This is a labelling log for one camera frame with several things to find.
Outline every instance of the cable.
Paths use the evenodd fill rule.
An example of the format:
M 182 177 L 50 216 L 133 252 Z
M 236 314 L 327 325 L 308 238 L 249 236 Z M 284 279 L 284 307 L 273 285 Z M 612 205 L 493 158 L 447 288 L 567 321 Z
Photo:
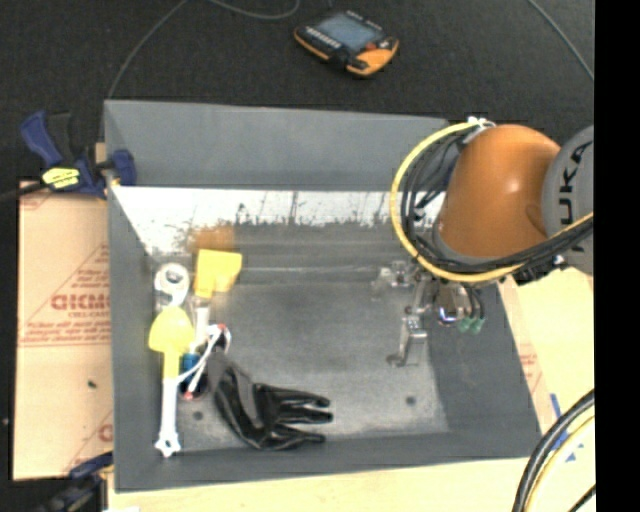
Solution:
M 207 2 L 215 4 L 215 5 L 219 6 L 219 7 L 222 7 L 223 9 L 228 9 L 228 10 L 236 12 L 238 14 L 242 14 L 244 16 L 248 16 L 249 18 L 255 18 L 255 19 L 263 20 L 263 21 L 279 21 L 279 20 L 283 20 L 283 19 L 288 18 L 289 16 L 292 16 L 293 14 L 295 14 L 295 12 L 300 7 L 300 0 L 294 0 L 293 7 L 291 9 L 289 9 L 288 11 L 283 12 L 282 14 L 260 14 L 260 13 L 256 13 L 256 12 L 245 11 L 244 9 L 240 9 L 240 8 L 235 7 L 233 5 L 229 5 L 229 4 L 225 3 L 225 2 L 221 2 L 220 0 L 207 0 Z
M 118 71 L 118 74 L 116 75 L 115 79 L 113 80 L 113 83 L 111 84 L 111 87 L 109 87 L 109 91 L 107 92 L 107 99 L 110 99 L 110 98 L 113 97 L 113 95 L 115 94 L 115 91 L 116 91 L 116 89 L 118 87 L 118 84 L 120 83 L 120 80 L 122 79 L 122 77 L 126 73 L 127 69 L 129 68 L 129 65 L 131 64 L 131 61 L 133 61 L 133 59 L 136 57 L 136 55 L 142 49 L 142 47 L 188 1 L 189 0 L 181 0 L 178 4 L 176 4 L 175 7 L 173 7 L 162 18 L 160 18 L 160 20 L 153 27 L 151 27 L 149 32 L 147 32 L 142 37 L 142 39 L 138 42 L 138 44 L 136 44 L 136 46 L 133 48 L 133 50 L 131 50 L 131 52 L 129 53 L 129 55 L 127 55 L 127 58 L 123 62 L 122 66 L 120 66 L 120 70 Z M 242 14 L 243 16 L 248 16 L 250 18 L 255 18 L 255 19 L 264 20 L 264 21 L 283 20 L 283 19 L 288 18 L 289 16 L 293 15 L 298 10 L 298 8 L 300 7 L 300 0 L 294 0 L 293 7 L 291 9 L 289 9 L 288 11 L 286 11 L 286 12 L 284 12 L 282 14 L 270 15 L 270 14 L 260 14 L 260 13 L 255 13 L 255 12 L 251 12 L 251 11 L 246 11 L 244 9 L 239 9 L 238 7 L 226 4 L 226 3 L 221 2 L 219 0 L 207 0 L 207 1 L 212 3 L 212 4 L 214 4 L 214 5 L 222 7 L 223 9 L 228 9 L 228 10 L 236 12 L 238 14 Z
M 529 457 L 529 461 L 522 473 L 522 478 L 516 491 L 513 507 L 511 512 L 524 512 L 525 506 L 529 499 L 532 486 L 534 485 L 538 473 L 544 465 L 549 453 L 553 450 L 556 442 L 565 432 L 567 427 L 573 423 L 582 413 L 595 405 L 595 389 L 589 391 L 580 400 L 578 400 L 567 412 L 565 412 L 552 425 L 548 432 L 542 437 L 536 445 L 533 453 Z
M 580 424 L 580 426 L 572 432 L 567 439 L 564 440 L 560 448 L 558 448 L 555 453 L 549 457 L 548 462 L 544 465 L 542 471 L 540 471 L 538 477 L 536 478 L 533 486 L 531 487 L 531 492 L 529 494 L 529 499 L 525 504 L 525 512 L 531 512 L 535 509 L 535 504 L 542 490 L 544 484 L 549 480 L 554 471 L 559 467 L 561 463 L 563 463 L 567 457 L 573 452 L 576 447 L 582 442 L 583 438 L 587 436 L 593 427 L 595 426 L 595 415 L 589 416 L 584 422 Z
M 136 55 L 138 55 L 138 52 L 147 43 L 147 41 L 151 38 L 151 36 L 153 36 L 158 30 L 160 30 L 160 28 L 162 28 L 162 26 L 167 21 L 169 21 L 169 19 L 188 1 L 189 0 L 181 0 L 167 14 L 165 14 L 162 18 L 160 18 L 160 20 L 153 27 L 151 27 L 151 30 L 149 30 L 149 32 L 147 32 L 144 35 L 144 37 L 140 39 L 140 42 L 138 42 L 138 44 L 133 48 L 133 50 L 131 50 L 129 55 L 127 55 L 127 58 L 122 63 L 122 66 L 120 66 L 120 70 L 118 71 L 118 74 L 116 75 L 115 79 L 113 80 L 113 83 L 111 84 L 111 87 L 109 87 L 109 91 L 107 92 L 107 99 L 110 99 L 113 97 L 118 87 L 118 84 L 120 83 L 120 80 L 122 79 L 125 72 L 129 68 L 131 61 L 135 58 Z
M 469 285 L 464 285 L 467 290 L 467 295 L 469 296 L 469 300 L 472 303 L 472 318 L 479 318 L 481 320 L 484 319 L 484 302 L 480 298 L 480 294 L 478 290 Z
M 46 188 L 46 187 L 47 185 L 45 183 L 37 182 L 37 183 L 31 183 L 24 187 L 7 190 L 6 192 L 2 192 L 0 194 L 0 204 L 4 203 L 5 201 L 10 201 L 12 199 L 18 199 L 24 195 L 30 194 L 31 192 L 37 192 L 38 190 L 42 190 L 43 188 Z
M 200 368 L 204 367 L 204 365 L 206 364 L 207 359 L 211 355 L 211 352 L 213 351 L 213 348 L 215 347 L 217 341 L 220 339 L 220 337 L 225 335 L 226 327 L 224 329 L 220 328 L 218 326 L 213 326 L 213 327 L 215 327 L 215 328 L 217 328 L 219 330 L 219 333 L 217 333 L 218 336 L 217 337 L 213 337 L 213 336 L 209 337 L 209 340 L 207 341 L 207 347 L 206 347 L 205 351 L 203 352 L 203 354 L 200 356 L 200 359 L 198 359 L 198 362 L 193 367 L 189 368 L 185 372 L 183 372 L 180 375 L 178 375 L 178 377 L 176 378 L 177 382 L 184 381 L 189 376 L 191 376 L 194 373 L 196 373 L 197 371 L 199 371 Z
M 442 279 L 462 283 L 483 283 L 499 279 L 519 269 L 535 268 L 575 247 L 593 232 L 593 212 L 591 212 L 540 244 L 507 257 L 474 264 L 445 259 L 432 241 L 416 235 L 414 226 L 417 218 L 416 207 L 422 209 L 440 192 L 443 192 L 449 178 L 448 169 L 443 169 L 442 166 L 425 180 L 420 179 L 421 173 L 428 168 L 439 150 L 443 151 L 440 159 L 442 163 L 446 152 L 456 140 L 460 140 L 474 129 L 483 129 L 487 125 L 488 122 L 485 120 L 470 118 L 469 122 L 452 125 L 433 133 L 405 157 L 391 184 L 389 209 L 396 235 L 417 262 Z M 398 214 L 397 195 L 403 180 L 405 186 L 402 192 L 400 214 Z M 416 205 L 414 198 L 419 193 L 418 188 L 423 186 L 427 187 L 427 193 Z
M 589 75 L 589 78 L 591 78 L 591 81 L 595 82 L 595 76 L 593 74 L 593 71 L 591 71 L 591 68 L 589 68 L 588 64 L 582 58 L 582 55 L 580 55 L 580 52 L 578 51 L 578 49 L 573 45 L 573 43 L 569 40 L 567 35 L 562 31 L 562 29 L 553 20 L 553 18 L 551 16 L 549 16 L 547 14 L 547 12 L 542 7 L 540 7 L 534 0 L 527 0 L 527 2 L 529 2 L 529 5 L 531 5 L 536 11 L 538 11 L 540 13 L 540 15 L 547 21 L 547 23 L 549 23 L 549 25 L 551 25 L 551 27 L 560 36 L 562 41 L 567 45 L 567 47 L 573 53 L 573 55 L 576 57 L 576 59 L 578 59 L 578 62 L 584 68 L 584 70 L 586 71 L 587 75 Z
M 591 498 L 596 495 L 596 484 L 593 484 L 591 488 L 585 492 L 582 497 L 576 501 L 575 505 L 571 507 L 569 512 L 578 512 Z

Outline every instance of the orange device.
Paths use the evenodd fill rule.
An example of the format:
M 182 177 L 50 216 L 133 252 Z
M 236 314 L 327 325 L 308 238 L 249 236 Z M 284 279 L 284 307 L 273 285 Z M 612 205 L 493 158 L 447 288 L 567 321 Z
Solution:
M 297 27 L 293 35 L 304 48 L 329 64 L 359 76 L 386 66 L 398 39 L 353 11 L 338 11 Z

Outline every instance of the black cable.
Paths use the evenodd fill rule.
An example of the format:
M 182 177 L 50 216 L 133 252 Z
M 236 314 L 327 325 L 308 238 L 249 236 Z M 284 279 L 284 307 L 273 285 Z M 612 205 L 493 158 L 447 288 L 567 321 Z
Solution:
M 484 308 L 474 289 L 467 283 L 463 283 L 462 288 L 467 292 L 467 297 L 469 297 L 469 303 L 471 304 L 469 318 L 484 318 Z
M 223 9 L 228 9 L 230 11 L 233 11 L 235 13 L 241 14 L 243 16 L 259 19 L 259 20 L 262 20 L 262 21 L 279 21 L 279 20 L 283 20 L 285 18 L 288 18 L 288 17 L 292 16 L 298 10 L 298 8 L 300 7 L 300 0 L 293 0 L 294 1 L 293 7 L 291 9 L 289 9 L 288 11 L 284 12 L 284 13 L 281 13 L 281 14 L 260 14 L 260 13 L 256 13 L 256 12 L 252 12 L 252 11 L 246 11 L 244 9 L 239 9 L 238 7 L 226 4 L 226 3 L 221 2 L 219 0 L 207 0 L 207 1 L 212 3 L 212 4 L 214 4 L 214 5 L 222 7 Z M 178 2 L 174 7 L 171 8 L 171 10 L 167 14 L 165 14 L 162 18 L 160 18 L 160 20 L 158 20 L 156 22 L 156 24 L 153 27 L 151 27 L 151 29 L 134 46 L 133 50 L 131 50 L 129 52 L 129 55 L 127 55 L 126 59 L 124 60 L 124 62 L 120 66 L 120 69 L 118 70 L 118 73 L 116 74 L 116 77 L 114 78 L 113 82 L 111 83 L 111 86 L 109 87 L 109 90 L 107 91 L 106 99 L 113 98 L 113 95 L 115 94 L 116 89 L 118 88 L 118 85 L 120 84 L 120 81 L 122 80 L 122 77 L 127 72 L 127 70 L 129 69 L 129 66 L 131 65 L 131 62 L 133 61 L 133 59 L 135 59 L 136 55 L 138 55 L 138 53 L 140 52 L 142 47 L 145 44 L 147 44 L 147 41 L 149 41 L 149 39 L 151 39 L 151 37 L 158 30 L 160 30 L 174 16 L 174 14 L 176 12 L 178 12 L 180 10 L 180 8 L 182 8 L 182 6 L 185 5 L 187 2 L 189 2 L 189 0 L 181 0 L 180 2 Z M 104 124 L 103 123 L 100 123 L 98 140 L 99 141 L 104 140 Z
M 578 510 L 580 510 L 595 495 L 596 495 L 596 484 L 593 484 L 591 486 L 591 489 L 589 489 L 587 492 L 585 492 L 582 495 L 582 498 L 580 498 L 578 501 L 576 501 L 575 505 L 573 505 L 573 507 L 571 507 L 571 510 L 569 510 L 569 512 L 578 512 Z
M 14 199 L 18 199 L 24 195 L 30 194 L 31 192 L 37 192 L 38 190 L 42 190 L 46 188 L 46 184 L 42 182 L 31 183 L 25 187 L 15 188 L 13 190 L 7 190 L 6 192 L 2 192 L 0 194 L 0 204 L 5 201 L 11 201 Z
M 467 293 L 469 294 L 471 300 L 475 303 L 475 311 L 477 313 L 477 317 L 484 320 L 484 302 L 480 297 L 480 292 L 473 286 L 469 286 L 469 290 L 467 291 Z
M 533 484 L 544 465 L 549 453 L 553 450 L 556 442 L 567 427 L 580 416 L 583 412 L 593 407 L 595 404 L 595 389 L 589 391 L 580 400 L 578 400 L 567 412 L 558 418 L 549 431 L 542 437 L 537 444 L 520 479 L 516 497 L 511 512 L 523 512 L 527 504 L 529 495 L 533 488 Z
M 553 236 L 540 244 L 506 257 L 481 263 L 463 263 L 444 258 L 433 241 L 428 237 L 418 236 L 416 234 L 415 222 L 419 217 L 416 216 L 415 210 L 416 208 L 426 207 L 435 197 L 446 189 L 449 170 L 444 169 L 442 163 L 451 145 L 465 137 L 467 133 L 468 132 L 448 135 L 433 146 L 427 148 L 417 159 L 416 164 L 412 166 L 405 178 L 400 205 L 401 225 L 407 238 L 418 251 L 418 254 L 443 270 L 461 274 L 490 272 L 496 268 L 510 266 L 519 266 L 520 270 L 525 270 L 541 264 L 549 264 L 557 255 L 577 246 L 582 240 L 593 233 L 593 219 L 591 218 L 564 233 Z M 438 167 L 423 179 L 422 175 L 427 170 L 430 170 L 430 164 L 438 154 L 441 156 Z M 425 190 L 426 192 L 422 199 L 415 203 L 416 195 L 420 191 Z
M 571 53 L 573 53 L 574 57 L 578 59 L 578 62 L 580 63 L 582 68 L 585 70 L 587 75 L 589 75 L 589 78 L 591 78 L 591 81 L 595 82 L 595 76 L 593 74 L 593 71 L 591 71 L 591 68 L 589 68 L 585 60 L 582 58 L 582 55 L 580 55 L 580 52 L 578 51 L 578 49 L 573 45 L 571 40 L 562 31 L 562 29 L 558 26 L 555 20 L 551 16 L 549 16 L 546 13 L 546 11 L 542 7 L 540 7 L 534 0 L 527 0 L 527 2 L 529 2 L 529 5 L 531 5 L 531 7 L 533 7 L 536 11 L 538 11 L 538 13 L 545 19 L 545 21 L 549 25 L 551 25 L 551 28 L 553 28 L 553 30 L 555 30 L 556 33 L 560 36 L 560 39 L 562 39 L 562 41 L 567 46 L 567 48 L 569 48 Z

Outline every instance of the black floor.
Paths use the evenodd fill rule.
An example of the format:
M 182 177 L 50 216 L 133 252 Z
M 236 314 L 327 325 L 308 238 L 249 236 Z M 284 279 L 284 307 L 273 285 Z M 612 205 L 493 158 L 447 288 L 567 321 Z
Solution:
M 232 5 L 265 13 L 286 11 L 294 3 L 233 0 Z M 373 79 L 335 72 L 293 40 L 293 27 L 324 12 L 326 0 L 302 0 L 295 14 L 278 22 L 235 14 L 207 0 L 189 0 L 140 49 L 113 96 L 450 120 L 480 114 L 496 122 L 525 124 L 560 144 L 594 123 L 592 78 L 529 0 L 333 3 L 373 18 L 400 38 L 399 54 Z M 85 146 L 98 140 L 102 101 L 121 65 L 178 4 L 0 3 L 0 192 L 14 187 L 18 176 L 38 173 L 39 159 L 26 151 L 18 129 L 35 110 L 71 111 L 75 143 Z M 593 70 L 595 0 L 538 0 L 538 5 Z M 7 482 L 15 371 L 14 203 L 1 204 L 0 215 L 0 510 L 26 510 L 51 489 Z

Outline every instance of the blue clamp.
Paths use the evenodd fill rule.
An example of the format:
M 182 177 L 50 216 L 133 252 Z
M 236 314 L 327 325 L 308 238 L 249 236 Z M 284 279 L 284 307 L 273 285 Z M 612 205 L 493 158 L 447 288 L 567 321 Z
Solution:
M 104 510 L 106 485 L 98 472 L 112 464 L 113 452 L 107 452 L 83 462 L 69 472 L 70 483 L 67 488 L 29 512 L 75 512 L 94 498 L 100 502 L 100 510 Z
M 136 168 L 131 154 L 117 150 L 111 159 L 92 165 L 86 153 L 76 156 L 73 161 L 65 158 L 67 148 L 58 148 L 47 129 L 46 114 L 40 110 L 20 125 L 20 133 L 27 147 L 44 161 L 41 179 L 54 192 L 76 192 L 106 198 L 106 182 L 100 171 L 115 169 L 122 185 L 135 185 Z

